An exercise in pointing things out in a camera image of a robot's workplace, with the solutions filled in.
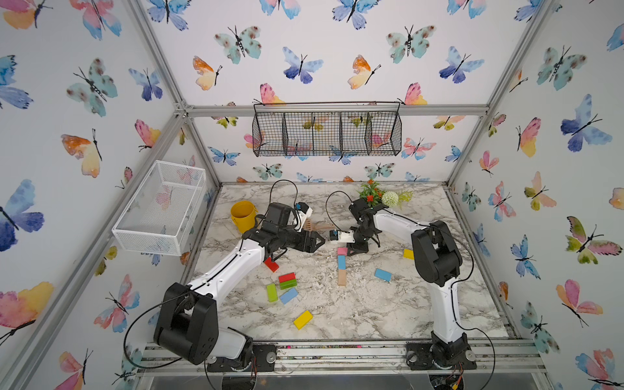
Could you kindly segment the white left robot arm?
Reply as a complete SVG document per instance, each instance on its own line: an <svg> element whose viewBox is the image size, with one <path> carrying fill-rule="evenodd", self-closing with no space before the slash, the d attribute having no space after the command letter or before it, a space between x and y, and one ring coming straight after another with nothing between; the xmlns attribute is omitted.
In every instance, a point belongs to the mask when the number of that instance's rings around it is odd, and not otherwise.
<svg viewBox="0 0 624 390"><path fill-rule="evenodd" d="M219 325L219 307L255 268L273 261L280 250L314 253L324 244L318 232L303 228L313 211L304 202L273 202L242 234L235 249L210 271L188 284L175 283L164 295L154 342L177 357L199 365L209 358L245 370L253 362L253 339Z"/></svg>

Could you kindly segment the natural wood building block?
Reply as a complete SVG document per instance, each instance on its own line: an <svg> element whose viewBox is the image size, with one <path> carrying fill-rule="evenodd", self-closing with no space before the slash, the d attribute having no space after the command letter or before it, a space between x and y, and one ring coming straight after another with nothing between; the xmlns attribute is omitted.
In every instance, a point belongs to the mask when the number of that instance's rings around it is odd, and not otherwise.
<svg viewBox="0 0 624 390"><path fill-rule="evenodd" d="M346 286L347 284L347 271L345 269L338 270L337 284L339 286Z"/></svg>

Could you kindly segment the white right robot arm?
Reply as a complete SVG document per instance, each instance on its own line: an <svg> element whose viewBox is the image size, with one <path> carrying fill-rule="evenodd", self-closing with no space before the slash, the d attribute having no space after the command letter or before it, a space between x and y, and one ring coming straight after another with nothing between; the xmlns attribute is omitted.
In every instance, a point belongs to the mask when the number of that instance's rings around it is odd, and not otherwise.
<svg viewBox="0 0 624 390"><path fill-rule="evenodd" d="M349 211L357 222L352 228L354 242L348 254L363 254L368 243L377 243L381 233L389 233L412 245L414 266L429 283L433 313L430 354L438 367L451 367L468 350L467 335L458 312L458 280L462 255L446 223L416 222L384 204L369 206L364 199L353 201Z"/></svg>

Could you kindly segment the light blue building block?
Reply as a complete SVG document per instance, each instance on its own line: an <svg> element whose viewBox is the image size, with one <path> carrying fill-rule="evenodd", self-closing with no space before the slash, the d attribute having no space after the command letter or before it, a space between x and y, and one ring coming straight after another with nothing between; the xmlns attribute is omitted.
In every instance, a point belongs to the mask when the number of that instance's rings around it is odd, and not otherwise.
<svg viewBox="0 0 624 390"><path fill-rule="evenodd" d="M338 269L345 270L346 269L346 256L339 255L337 260L338 260Z"/></svg>

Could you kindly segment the teal building block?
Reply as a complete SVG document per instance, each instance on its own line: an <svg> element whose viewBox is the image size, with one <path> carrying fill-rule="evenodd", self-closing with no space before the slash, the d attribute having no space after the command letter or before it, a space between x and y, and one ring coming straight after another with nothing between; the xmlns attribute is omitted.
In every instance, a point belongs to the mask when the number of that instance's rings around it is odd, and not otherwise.
<svg viewBox="0 0 624 390"><path fill-rule="evenodd" d="M390 283L393 279L393 274L388 271L377 268L375 270L375 277L380 280Z"/></svg>

